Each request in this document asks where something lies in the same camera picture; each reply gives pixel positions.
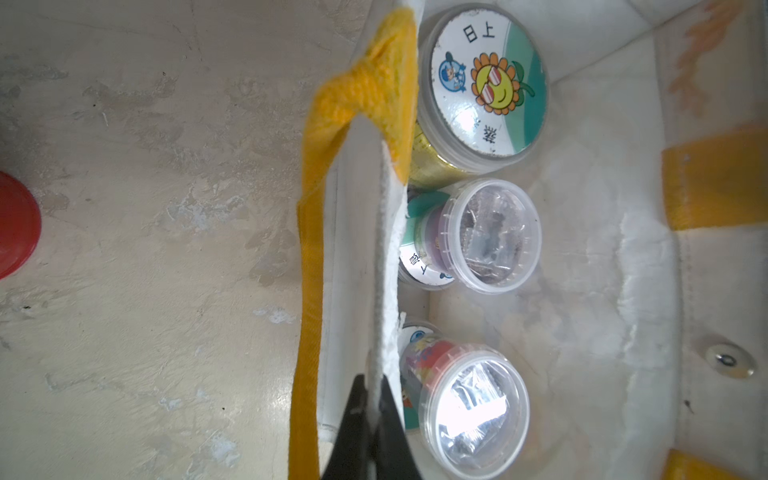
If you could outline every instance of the sunflower cartoon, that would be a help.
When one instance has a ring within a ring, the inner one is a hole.
[[[495,52],[490,57],[484,53],[475,58],[472,93],[485,111],[506,115],[525,102],[526,93],[536,95],[533,88],[523,82],[524,76],[523,66],[518,62],[499,60]]]

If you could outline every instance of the yellow stripe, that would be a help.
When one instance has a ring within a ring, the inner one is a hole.
[[[395,172],[406,184],[411,161],[417,84],[416,25],[410,8],[384,19],[365,56],[317,92],[304,129],[302,198],[297,206],[302,267],[302,318],[293,377],[288,476],[319,477],[317,368],[323,326],[323,201],[325,179],[349,123],[367,116],[389,147]],[[365,161],[369,156],[361,156]]]
[[[696,457],[671,449],[661,480],[743,480]]]
[[[711,137],[662,153],[672,230],[768,221],[768,129]]]

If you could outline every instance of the yellow container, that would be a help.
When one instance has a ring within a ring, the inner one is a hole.
[[[522,160],[547,104],[544,65],[511,15],[480,4],[448,10],[419,48],[411,186],[435,190]]]

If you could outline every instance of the cartoon sticker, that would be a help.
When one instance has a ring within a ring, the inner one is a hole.
[[[525,92],[532,97],[536,95],[533,88],[523,82],[525,70],[518,62],[500,60],[493,52],[490,56],[481,54],[474,64],[472,93],[488,113],[506,115],[525,103]]]
[[[440,64],[440,83],[450,91],[464,91],[466,82],[466,67],[453,59],[450,51],[445,53],[445,60]]]

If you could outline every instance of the transparent lid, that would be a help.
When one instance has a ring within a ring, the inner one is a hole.
[[[443,208],[440,254],[447,270],[481,293],[522,285],[541,255],[541,225],[531,198],[496,178],[459,187]]]
[[[503,356],[482,355],[437,389],[432,441],[443,465],[461,478],[493,478],[522,448],[528,394]]]
[[[534,142],[547,108],[546,74],[509,14],[481,5],[451,11],[424,48],[422,89],[431,95],[429,104],[419,102],[419,122],[438,134],[429,135],[435,148],[506,161]]]
[[[483,283],[504,283],[518,265],[523,210],[520,200],[500,185],[482,188],[469,199],[459,231],[462,254]]]

